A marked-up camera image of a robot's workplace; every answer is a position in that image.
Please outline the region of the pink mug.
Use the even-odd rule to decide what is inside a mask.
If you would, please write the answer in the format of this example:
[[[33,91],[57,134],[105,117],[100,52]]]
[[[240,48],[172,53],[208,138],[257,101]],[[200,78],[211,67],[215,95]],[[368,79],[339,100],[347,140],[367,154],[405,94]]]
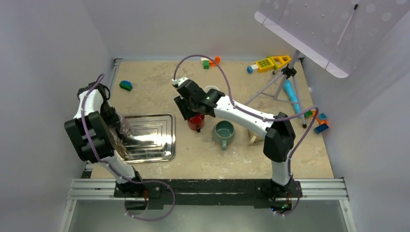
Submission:
[[[216,86],[206,86],[205,89],[204,89],[204,92],[207,93],[212,89],[219,91],[219,88],[216,87]]]

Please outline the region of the red mug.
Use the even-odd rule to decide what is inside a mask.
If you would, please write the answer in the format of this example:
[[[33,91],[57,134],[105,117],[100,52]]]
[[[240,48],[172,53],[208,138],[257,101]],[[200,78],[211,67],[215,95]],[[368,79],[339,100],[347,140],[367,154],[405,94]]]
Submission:
[[[205,116],[201,115],[201,114],[196,115],[194,117],[190,117],[187,120],[187,124],[188,124],[189,129],[191,129],[191,130],[193,130],[197,133],[201,132],[201,129],[204,126],[204,122],[205,122]]]

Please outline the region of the teal speckled mug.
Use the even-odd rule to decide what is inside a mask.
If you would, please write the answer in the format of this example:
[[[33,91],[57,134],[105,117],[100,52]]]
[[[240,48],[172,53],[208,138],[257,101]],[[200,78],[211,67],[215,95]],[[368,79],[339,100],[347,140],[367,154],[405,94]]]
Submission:
[[[235,129],[231,122],[223,120],[218,122],[213,128],[212,138],[214,142],[219,144],[223,151],[232,143],[235,137]]]

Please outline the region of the beige round mug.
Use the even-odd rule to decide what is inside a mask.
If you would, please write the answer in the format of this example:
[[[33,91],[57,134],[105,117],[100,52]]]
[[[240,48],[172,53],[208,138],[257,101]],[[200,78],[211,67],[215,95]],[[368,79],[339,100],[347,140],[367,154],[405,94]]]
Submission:
[[[249,146],[252,146],[254,143],[264,141],[264,137],[260,137],[259,135],[257,135],[255,132],[251,130],[247,130],[247,133],[249,136]]]

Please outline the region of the orange elbow toy piece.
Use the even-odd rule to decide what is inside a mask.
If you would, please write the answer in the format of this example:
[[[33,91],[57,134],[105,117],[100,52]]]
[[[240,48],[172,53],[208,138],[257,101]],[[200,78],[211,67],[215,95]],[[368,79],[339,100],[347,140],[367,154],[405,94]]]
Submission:
[[[221,60],[220,56],[215,56],[215,58],[213,60],[209,61],[209,66],[211,66],[211,67],[216,66],[217,64],[220,63],[220,60]]]

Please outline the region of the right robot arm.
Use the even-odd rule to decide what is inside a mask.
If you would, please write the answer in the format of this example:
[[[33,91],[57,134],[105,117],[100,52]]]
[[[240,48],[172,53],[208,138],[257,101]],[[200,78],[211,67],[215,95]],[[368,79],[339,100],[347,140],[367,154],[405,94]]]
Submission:
[[[174,98],[183,118],[196,115],[211,116],[238,124],[264,140],[263,153],[271,160],[271,190],[279,197],[291,189],[288,157],[293,149],[295,132],[286,114],[268,114],[236,101],[217,89],[204,91],[196,82],[186,77],[172,81],[178,92]]]

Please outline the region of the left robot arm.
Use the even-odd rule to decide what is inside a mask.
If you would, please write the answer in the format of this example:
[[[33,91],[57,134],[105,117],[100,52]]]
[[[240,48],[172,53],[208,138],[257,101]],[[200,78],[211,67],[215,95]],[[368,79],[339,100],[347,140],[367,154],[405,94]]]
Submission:
[[[145,190],[140,174],[119,156],[116,138],[125,138],[125,133],[121,131],[121,117],[108,102],[109,89],[92,82],[78,90],[77,98],[78,110],[64,128],[79,158],[108,170],[120,193],[140,197]]]

